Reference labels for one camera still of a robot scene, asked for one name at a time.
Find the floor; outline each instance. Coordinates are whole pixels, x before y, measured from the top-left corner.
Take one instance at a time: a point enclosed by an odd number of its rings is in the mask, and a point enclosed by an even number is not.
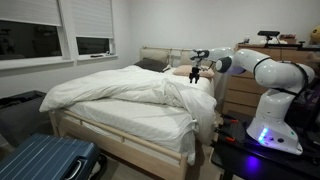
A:
[[[220,122],[220,114],[217,113],[217,121]],[[0,161],[5,158],[14,148],[9,144],[0,146]],[[210,163],[211,147],[197,146],[196,163],[190,166],[187,171],[186,180],[219,180],[223,170]],[[133,165],[123,161],[111,159],[108,157],[108,167],[103,174],[103,180],[151,180],[158,179],[146,172],[141,171]]]

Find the headboard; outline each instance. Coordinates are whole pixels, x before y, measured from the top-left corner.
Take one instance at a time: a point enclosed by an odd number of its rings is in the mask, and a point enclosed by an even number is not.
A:
[[[140,60],[143,58],[154,59],[168,63],[172,67],[178,67],[180,65],[192,65],[192,61],[189,58],[190,51],[192,51],[192,49],[143,46],[140,49]],[[211,62],[205,61],[202,63],[202,65],[210,66]]]

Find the bed leg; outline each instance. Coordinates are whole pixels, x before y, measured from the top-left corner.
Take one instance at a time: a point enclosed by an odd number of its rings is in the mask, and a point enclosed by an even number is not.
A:
[[[50,111],[49,112],[49,116],[50,116],[51,125],[52,125],[52,128],[53,128],[54,135],[62,137],[63,134],[59,130],[59,123],[57,121],[56,115],[57,115],[57,113],[55,111]]]
[[[177,178],[179,180],[184,180],[186,177],[187,169],[188,169],[188,157],[187,156],[182,156],[180,160],[180,176]]]

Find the dresser drawer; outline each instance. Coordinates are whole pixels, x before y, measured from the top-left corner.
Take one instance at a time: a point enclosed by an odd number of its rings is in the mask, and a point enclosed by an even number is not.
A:
[[[238,45],[238,48],[236,49],[236,50],[240,50],[240,49],[250,49],[250,50],[253,50],[253,51],[257,51],[257,52],[260,52],[260,53],[262,53],[262,54],[269,54],[270,53],[270,49],[268,49],[268,48],[264,48],[263,47],[264,45],[261,45],[261,47],[250,47],[250,46],[248,46],[248,45],[245,45],[245,46],[243,46],[243,45]]]
[[[279,61],[292,61],[295,63],[306,64],[308,51],[296,51],[296,50],[287,50],[283,49],[282,52],[280,49],[271,49],[270,56],[273,60]]]
[[[254,76],[251,72],[249,71],[246,71],[242,74],[235,74],[235,75],[232,75],[233,77],[244,77],[244,78],[250,78],[250,79],[254,79]]]
[[[254,116],[256,114],[256,110],[257,109],[254,107],[225,102],[223,104],[222,113],[227,114],[228,111],[236,111],[243,114],[248,114],[250,116]]]
[[[241,91],[234,91],[234,90],[227,90],[225,100],[227,102],[233,102],[237,104],[257,107],[260,96],[258,94],[252,94],[247,92],[241,92]]]
[[[251,92],[255,94],[263,94],[268,90],[267,88],[260,86],[254,79],[233,76],[229,79],[228,89]]]

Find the white wall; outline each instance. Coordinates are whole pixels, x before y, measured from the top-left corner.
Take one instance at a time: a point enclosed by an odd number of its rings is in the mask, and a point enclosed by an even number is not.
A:
[[[118,59],[95,60],[78,65],[63,64],[0,71],[0,98],[30,90],[47,92],[53,86],[94,72],[118,69],[131,64],[128,54],[130,20],[128,0],[114,0],[113,16]]]
[[[131,54],[141,46],[173,48],[234,47],[245,36],[259,41],[259,30],[297,34],[309,41],[320,24],[319,0],[133,0]],[[225,77],[216,75],[216,98],[224,96]]]

